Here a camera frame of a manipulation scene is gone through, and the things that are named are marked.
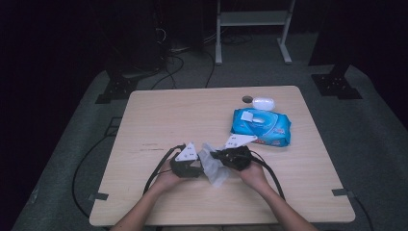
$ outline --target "white metal stand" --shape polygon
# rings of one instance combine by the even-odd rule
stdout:
[[[222,26],[264,26],[277,25],[284,26],[282,38],[277,42],[281,50],[285,64],[291,64],[292,59],[286,48],[285,41],[291,24],[295,0],[291,1],[287,11],[274,12],[222,12],[220,0],[217,0],[217,43],[216,43],[216,64],[222,64],[221,54],[221,27]]]

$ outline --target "blue wipes package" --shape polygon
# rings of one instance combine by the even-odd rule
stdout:
[[[283,114],[253,108],[234,111],[231,133],[257,136],[255,141],[271,146],[287,146],[291,142],[291,122]]]

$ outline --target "table top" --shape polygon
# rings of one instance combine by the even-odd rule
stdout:
[[[350,222],[354,211],[328,156],[300,90],[294,86],[192,90],[137,90],[126,107],[89,221],[113,225],[141,198],[150,174],[167,151],[194,142],[223,146],[234,110],[250,107],[242,97],[271,97],[276,113],[292,122],[291,144],[273,147],[249,143],[273,169],[287,202],[311,222]],[[266,171],[273,188],[275,184]],[[276,223],[261,196],[235,173],[219,188],[205,175],[183,182],[156,203],[147,225]]]

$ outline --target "person's right arm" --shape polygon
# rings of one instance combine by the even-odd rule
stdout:
[[[318,230],[295,211],[268,183],[263,167],[251,162],[249,168],[236,171],[246,185],[257,192],[268,204],[286,231]]]

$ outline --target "person's left hand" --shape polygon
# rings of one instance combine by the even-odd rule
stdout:
[[[186,178],[180,178],[171,171],[170,160],[166,160],[160,168],[159,174],[151,189],[154,188],[160,193],[163,193],[185,180]]]

